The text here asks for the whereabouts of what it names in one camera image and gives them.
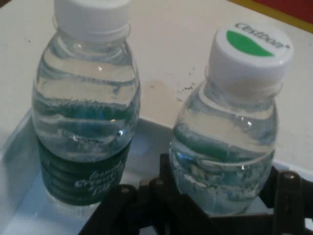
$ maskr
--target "plastic water bottle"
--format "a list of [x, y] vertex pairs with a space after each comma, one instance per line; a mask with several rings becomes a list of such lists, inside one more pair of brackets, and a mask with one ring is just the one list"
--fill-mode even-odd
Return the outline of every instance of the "plastic water bottle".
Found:
[[138, 122], [140, 83], [126, 42], [129, 5], [55, 0], [57, 32], [34, 81], [45, 188], [77, 208], [101, 201], [119, 184]]
[[277, 136], [274, 97], [293, 56], [290, 39], [266, 25], [220, 29], [205, 78], [174, 126], [176, 184], [208, 214], [244, 212], [265, 184]]

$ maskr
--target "black plastic holder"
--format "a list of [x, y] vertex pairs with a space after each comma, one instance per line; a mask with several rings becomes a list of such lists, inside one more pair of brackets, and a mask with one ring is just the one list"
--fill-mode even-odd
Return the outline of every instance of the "black plastic holder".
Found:
[[159, 235], [313, 235], [304, 221], [313, 218], [312, 182], [272, 167], [259, 196], [273, 214], [210, 217], [179, 193], [162, 154], [158, 178], [111, 189], [79, 235], [138, 235], [149, 226]]

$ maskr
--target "green logo on cap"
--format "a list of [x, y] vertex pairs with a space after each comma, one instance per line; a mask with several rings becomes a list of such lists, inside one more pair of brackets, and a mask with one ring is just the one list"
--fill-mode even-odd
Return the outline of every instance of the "green logo on cap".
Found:
[[255, 41], [247, 36], [240, 33], [228, 30], [227, 31], [228, 42], [235, 47], [237, 50], [242, 51], [246, 54], [256, 55], [256, 56], [273, 56], [274, 54], [262, 48]]

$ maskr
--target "bottle cap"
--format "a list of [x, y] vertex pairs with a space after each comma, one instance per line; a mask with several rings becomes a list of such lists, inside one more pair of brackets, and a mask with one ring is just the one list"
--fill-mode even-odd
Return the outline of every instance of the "bottle cap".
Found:
[[234, 23], [215, 35], [207, 79], [233, 98], [262, 99], [280, 91], [292, 57], [292, 42], [281, 30]]
[[58, 28], [86, 43], [107, 43], [130, 32], [131, 0], [55, 0]]

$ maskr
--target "bottle label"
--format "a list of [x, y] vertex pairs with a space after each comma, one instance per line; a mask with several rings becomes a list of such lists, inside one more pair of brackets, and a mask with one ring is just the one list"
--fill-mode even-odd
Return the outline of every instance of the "bottle label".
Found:
[[101, 201], [119, 184], [130, 144], [108, 159], [82, 163], [54, 155], [38, 140], [46, 189], [56, 199], [71, 205], [84, 206]]

